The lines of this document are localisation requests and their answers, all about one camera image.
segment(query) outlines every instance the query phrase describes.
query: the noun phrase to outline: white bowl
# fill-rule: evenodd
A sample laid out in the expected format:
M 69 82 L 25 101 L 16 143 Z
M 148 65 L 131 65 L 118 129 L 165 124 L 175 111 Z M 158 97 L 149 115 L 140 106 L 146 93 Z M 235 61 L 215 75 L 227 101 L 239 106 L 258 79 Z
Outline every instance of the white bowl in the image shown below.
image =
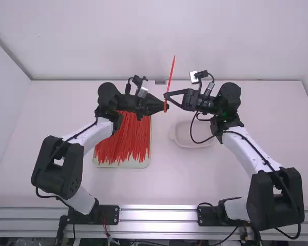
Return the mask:
M 210 139 L 204 143 L 194 143 L 190 138 L 189 128 L 191 120 L 181 120 L 174 123 L 169 131 L 169 138 L 174 140 L 179 146 L 183 148 L 202 148 L 208 147 L 215 143 L 215 138 Z M 210 129 L 210 122 L 194 120 L 192 126 L 192 136 L 197 142 L 201 142 L 212 136 Z

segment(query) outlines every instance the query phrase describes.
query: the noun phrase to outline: white wall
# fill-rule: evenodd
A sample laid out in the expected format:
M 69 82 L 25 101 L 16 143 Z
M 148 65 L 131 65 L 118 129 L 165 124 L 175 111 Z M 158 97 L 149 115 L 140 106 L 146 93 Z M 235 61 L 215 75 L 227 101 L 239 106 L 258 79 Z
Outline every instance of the white wall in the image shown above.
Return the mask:
M 0 163 L 30 83 L 0 47 Z
M 0 38 L 37 79 L 301 79 L 308 0 L 0 0 Z

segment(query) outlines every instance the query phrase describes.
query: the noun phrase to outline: black cable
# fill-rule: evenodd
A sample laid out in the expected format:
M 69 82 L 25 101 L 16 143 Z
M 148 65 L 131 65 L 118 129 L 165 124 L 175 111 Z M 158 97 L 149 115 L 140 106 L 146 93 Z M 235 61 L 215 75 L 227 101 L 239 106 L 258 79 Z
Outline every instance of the black cable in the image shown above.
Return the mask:
M 199 78 L 199 92 L 201 93 L 201 90 L 202 90 L 202 79 Z
M 76 236 L 75 236 L 75 224 L 73 224 L 73 237 L 74 237 L 74 241 L 76 239 Z
M 137 239 L 135 239 L 132 243 L 130 243 L 129 246 L 132 246 L 136 241 Z
M 210 77 L 211 77 L 211 79 L 212 79 L 212 83 L 214 83 L 215 82 L 215 78 L 214 78 L 214 76 L 212 75 L 212 74 L 210 74 L 210 73 L 207 73 Z
M 168 246 L 168 245 L 165 245 L 165 244 L 160 244 L 160 243 L 150 242 L 150 241 L 144 241 L 144 240 L 135 240 L 134 242 L 142 242 L 142 243 L 152 244 L 152 245 L 156 245 L 156 246 Z
M 200 118 L 199 118 L 199 115 L 200 115 L 200 114 L 204 115 L 204 114 L 201 113 L 201 112 L 200 112 L 200 113 L 197 113 L 197 114 L 196 114 L 196 119 L 197 119 L 197 120 L 199 120 L 199 121 L 210 121 L 210 120 L 211 120 L 211 119 L 200 119 Z
M 39 194 L 39 187 L 35 187 L 35 193 L 36 193 L 37 197 L 39 197 L 39 198 L 56 198 L 56 200 L 61 201 L 68 208 L 74 209 L 70 205 L 68 205 L 66 202 L 64 202 L 59 196 L 43 196 L 43 195 L 40 195 Z
M 213 207 L 213 205 L 211 203 L 209 203 L 209 202 L 201 202 L 200 204 L 197 205 L 197 209 L 196 210 L 198 211 L 198 213 L 200 213 L 203 216 L 203 218 L 205 218 L 204 214 L 202 212 L 200 212 L 200 210 L 199 210 L 201 205 L 208 205 L 210 207 Z M 237 228 L 238 227 L 236 227 L 225 239 L 223 239 L 223 240 L 221 240 L 221 241 L 219 241 L 219 242 L 217 242 L 215 244 L 212 244 L 212 245 L 209 244 L 208 246 L 217 246 L 217 245 L 223 243 L 224 241 L 228 240 L 234 234 L 234 232 L 237 230 Z
M 299 216 L 299 220 L 300 220 L 300 214 L 299 214 L 299 211 L 298 211 L 298 209 L 297 209 L 297 206 L 296 206 L 296 204 L 295 204 L 295 202 L 294 202 L 294 200 L 293 200 L 293 198 L 292 198 L 292 196 L 291 196 L 291 194 L 290 194 L 288 188 L 286 187 L 284 181 L 281 179 L 280 176 L 278 176 L 277 172 L 274 170 L 274 168 L 272 167 L 272 165 L 270 164 L 270 162 L 260 153 L 260 151 L 258 151 L 258 149 L 257 149 L 257 148 L 256 148 L 245 136 L 243 136 L 241 133 L 234 132 L 234 131 L 223 131 L 223 132 L 217 133 L 217 134 L 215 134 L 215 135 L 212 135 L 212 136 L 210 136 L 209 138 L 207 138 L 207 139 L 205 139 L 205 140 L 203 140 L 203 141 L 200 141 L 200 142 L 197 142 L 197 141 L 195 141 L 195 140 L 193 139 L 193 136 L 192 136 L 192 134 L 191 134 L 191 129 L 192 129 L 193 122 L 194 122 L 194 119 L 195 119 L 195 117 L 197 116 L 197 114 L 198 114 L 198 112 L 195 113 L 195 115 L 194 115 L 194 117 L 193 117 L 193 119 L 191 120 L 191 123 L 190 123 L 190 129 L 189 129 L 189 131 L 190 131 L 190 137 L 191 137 L 192 141 L 193 141 L 194 143 L 196 143 L 196 144 L 202 144 L 202 143 L 204 143 L 204 142 L 206 142 L 206 141 L 209 141 L 210 139 L 212 139 L 212 138 L 214 138 L 214 137 L 217 137 L 217 136 L 219 136 L 219 135 L 222 135 L 223 133 L 234 133 L 234 134 L 239 135 L 240 137 L 242 137 L 242 139 L 245 140 L 245 141 L 253 148 L 253 150 L 254 150 L 254 151 L 260 156 L 260 158 L 265 162 L 265 165 L 267 165 L 267 166 L 271 169 L 272 173 L 276 176 L 276 178 L 278 179 L 279 183 L 280 183 L 281 186 L 283 187 L 283 191 L 287 194 L 288 198 L 290 199 L 290 202 L 291 202 L 291 205 L 292 205 L 293 209 L 294 209 L 295 211 L 297 211 L 298 216 Z M 300 234 L 301 234 L 301 224 L 298 223 L 297 225 L 298 225 L 298 230 L 297 230 L 297 234 L 296 234 L 294 237 L 292 237 L 292 236 L 286 234 L 285 232 L 283 232 L 283 231 L 280 230 L 279 228 L 275 228 L 275 230 L 278 231 L 278 232 L 280 232 L 281 234 L 283 234 L 283 235 L 284 235 L 285 237 L 287 237 L 288 239 L 295 240 L 295 239 L 297 239 L 297 238 L 300 236 Z
M 215 244 L 208 244 L 207 246 L 217 246 L 217 245 L 220 245 L 221 243 L 223 243 L 224 241 L 227 241 L 233 234 L 234 232 L 237 230 L 238 227 L 235 227 L 235 229 L 223 240 L 215 243 Z
M 128 84 L 130 84 L 130 80 L 132 80 L 133 79 L 133 77 L 130 77 L 129 79 L 128 79 Z
M 208 137 L 207 139 L 205 139 L 205 140 L 203 140 L 203 141 L 200 141 L 200 142 L 195 141 L 194 138 L 193 138 L 193 134 L 191 133 L 191 130 L 192 130 L 192 128 L 193 128 L 193 123 L 194 123 L 195 117 L 196 117 L 197 115 L 198 115 L 198 111 L 197 111 L 197 112 L 195 113 L 195 115 L 193 116 L 193 119 L 192 119 L 191 122 L 190 122 L 190 128 L 189 128 L 190 138 L 191 138 L 191 140 L 192 140 L 194 143 L 196 143 L 196 144 L 202 144 L 202 143 L 207 142 L 207 141 L 209 141 L 210 139 L 212 139 L 212 138 L 214 138 L 214 137 L 216 137 L 216 136 L 219 135 L 219 134 L 217 134 L 217 135 L 212 135 L 212 136 Z

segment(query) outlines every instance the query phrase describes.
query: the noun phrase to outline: red straw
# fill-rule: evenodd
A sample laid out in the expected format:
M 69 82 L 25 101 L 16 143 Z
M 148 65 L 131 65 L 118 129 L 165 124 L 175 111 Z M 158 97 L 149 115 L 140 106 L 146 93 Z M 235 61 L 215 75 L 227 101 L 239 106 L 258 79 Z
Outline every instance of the red straw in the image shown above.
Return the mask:
M 172 61 L 172 66 L 171 66 L 171 71 L 170 71 L 168 89 L 166 90 L 166 92 L 169 92 L 169 90 L 170 90 L 170 83 L 171 83 L 171 79 L 172 79 L 172 73 L 174 72 L 175 59 L 176 59 L 176 56 L 174 55 L 174 59 Z M 166 113 L 166 104 L 167 104 L 167 102 L 166 102 L 166 99 L 165 99 L 164 100 L 164 113 Z

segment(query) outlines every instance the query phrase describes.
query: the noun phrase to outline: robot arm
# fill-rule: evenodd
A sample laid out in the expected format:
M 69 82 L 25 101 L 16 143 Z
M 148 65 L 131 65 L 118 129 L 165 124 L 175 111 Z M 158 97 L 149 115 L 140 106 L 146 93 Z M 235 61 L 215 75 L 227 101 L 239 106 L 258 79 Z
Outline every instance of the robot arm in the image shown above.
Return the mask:
M 112 83 L 103 83 L 98 88 L 98 107 L 95 110 L 95 122 L 63 137 L 48 136 L 44 139 L 31 182 L 46 193 L 52 193 L 64 204 L 89 215 L 90 221 L 99 218 L 99 201 L 82 186 L 83 157 L 95 145 L 113 135 L 121 126 L 123 116 L 118 112 L 135 112 L 137 119 L 144 115 L 153 115 L 164 109 L 164 103 L 148 93 L 146 78 L 133 77 L 137 85 L 136 95 L 130 95 L 130 84 L 126 94 L 121 94 Z M 63 165 L 54 163 L 64 159 Z
M 201 94 L 201 79 L 209 75 L 213 81 Z M 183 110 L 196 111 L 193 120 L 198 112 L 212 114 L 213 117 L 208 120 L 212 135 L 236 156 L 251 177 L 248 197 L 219 201 L 218 206 L 209 208 L 213 216 L 209 216 L 211 221 L 208 225 L 216 225 L 213 221 L 217 217 L 220 225 L 234 225 L 236 220 L 249 221 L 259 231 L 302 223 L 304 207 L 301 176 L 295 168 L 284 168 L 274 161 L 250 137 L 237 114 L 241 104 L 241 88 L 228 82 L 213 97 L 210 93 L 215 85 L 214 78 L 206 70 L 190 72 L 190 80 L 193 84 L 200 84 L 198 90 L 167 92 L 164 97 Z M 171 98 L 180 94 L 183 95 L 181 103 Z M 280 191 L 279 194 L 274 193 L 274 187 Z M 203 226 L 200 217 L 199 225 Z

